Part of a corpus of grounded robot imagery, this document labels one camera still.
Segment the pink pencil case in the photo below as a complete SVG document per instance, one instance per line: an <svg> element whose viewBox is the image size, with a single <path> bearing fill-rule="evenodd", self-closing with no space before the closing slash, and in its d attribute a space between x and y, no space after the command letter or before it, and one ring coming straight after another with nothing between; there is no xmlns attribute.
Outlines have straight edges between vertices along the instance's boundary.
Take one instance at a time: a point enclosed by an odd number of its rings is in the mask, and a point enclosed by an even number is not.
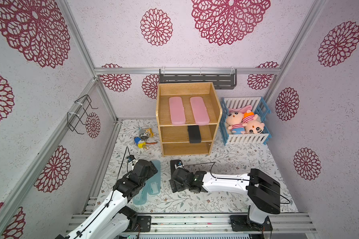
<svg viewBox="0 0 359 239"><path fill-rule="evenodd" d="M196 96L190 98L190 105L193 112L194 121L197 125L208 125L210 118L203 97Z"/></svg>
<svg viewBox="0 0 359 239"><path fill-rule="evenodd" d="M181 97L169 98L170 118L172 125L180 126L186 122L184 107Z"/></svg>

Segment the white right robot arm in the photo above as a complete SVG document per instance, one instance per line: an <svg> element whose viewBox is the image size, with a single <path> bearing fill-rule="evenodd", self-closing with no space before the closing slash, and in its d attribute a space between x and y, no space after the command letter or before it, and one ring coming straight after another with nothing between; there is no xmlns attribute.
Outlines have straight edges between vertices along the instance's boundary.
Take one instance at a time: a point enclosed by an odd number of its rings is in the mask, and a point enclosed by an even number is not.
<svg viewBox="0 0 359 239"><path fill-rule="evenodd" d="M172 172L170 185L174 193L188 190L247 195L252 201L248 210L248 221L252 223L262 225L269 215L281 213L280 183L256 168L240 175L221 175L178 167Z"/></svg>

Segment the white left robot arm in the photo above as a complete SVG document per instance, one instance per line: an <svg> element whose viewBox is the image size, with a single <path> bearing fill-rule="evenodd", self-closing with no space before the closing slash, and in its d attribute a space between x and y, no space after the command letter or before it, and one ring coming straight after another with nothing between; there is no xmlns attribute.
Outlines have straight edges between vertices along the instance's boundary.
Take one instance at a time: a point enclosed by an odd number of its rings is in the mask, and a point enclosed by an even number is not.
<svg viewBox="0 0 359 239"><path fill-rule="evenodd" d="M67 236L58 239L114 239L125 231L139 229L138 213L127 204L139 194L148 179L158 173L151 161L137 160L133 170L118 179L104 202Z"/></svg>

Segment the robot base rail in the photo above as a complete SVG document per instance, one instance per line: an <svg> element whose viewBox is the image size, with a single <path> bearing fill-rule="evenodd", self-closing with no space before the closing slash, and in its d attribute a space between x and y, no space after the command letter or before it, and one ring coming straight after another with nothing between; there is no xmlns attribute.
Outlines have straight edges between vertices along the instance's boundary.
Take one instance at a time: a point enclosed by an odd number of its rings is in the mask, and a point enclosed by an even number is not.
<svg viewBox="0 0 359 239"><path fill-rule="evenodd" d="M190 234L315 234L307 213L281 213L266 216L263 223L249 220L251 213L137 214L127 208L101 222L92 214L73 215L66 230L69 238L95 239L111 235L190 235Z"/></svg>

